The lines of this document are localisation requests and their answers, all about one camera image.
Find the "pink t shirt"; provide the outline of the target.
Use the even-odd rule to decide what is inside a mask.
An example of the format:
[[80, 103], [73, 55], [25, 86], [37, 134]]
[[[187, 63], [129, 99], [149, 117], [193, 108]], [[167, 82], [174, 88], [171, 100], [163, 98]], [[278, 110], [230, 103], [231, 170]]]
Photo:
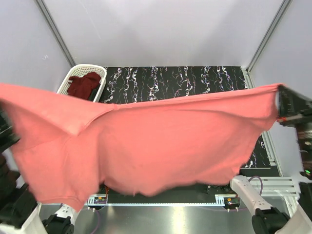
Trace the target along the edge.
[[3, 83], [0, 102], [20, 137], [13, 158], [36, 200], [79, 211], [101, 183], [145, 196], [228, 184], [276, 121], [277, 89], [103, 104]]

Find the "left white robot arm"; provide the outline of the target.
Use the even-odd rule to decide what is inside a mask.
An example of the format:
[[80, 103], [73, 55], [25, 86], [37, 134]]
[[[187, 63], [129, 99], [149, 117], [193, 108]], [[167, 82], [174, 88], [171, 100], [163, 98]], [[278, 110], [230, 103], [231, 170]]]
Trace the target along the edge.
[[20, 137], [14, 132], [6, 112], [0, 109], [0, 232], [4, 234], [72, 234], [78, 213], [62, 205], [48, 219], [41, 220], [41, 205], [28, 184], [17, 187], [18, 171], [9, 168], [3, 152]]

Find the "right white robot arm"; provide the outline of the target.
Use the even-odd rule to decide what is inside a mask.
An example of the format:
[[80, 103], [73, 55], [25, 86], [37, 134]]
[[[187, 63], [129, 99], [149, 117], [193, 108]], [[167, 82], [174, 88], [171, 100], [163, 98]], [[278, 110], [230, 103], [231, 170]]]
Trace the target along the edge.
[[[278, 86], [277, 122], [294, 127], [303, 171], [312, 178], [312, 100], [284, 86]], [[256, 234], [310, 234], [312, 232], [312, 183], [300, 182], [300, 196], [295, 213], [289, 217], [264, 200], [245, 176], [229, 176], [221, 181], [226, 193], [235, 192], [252, 215]]]

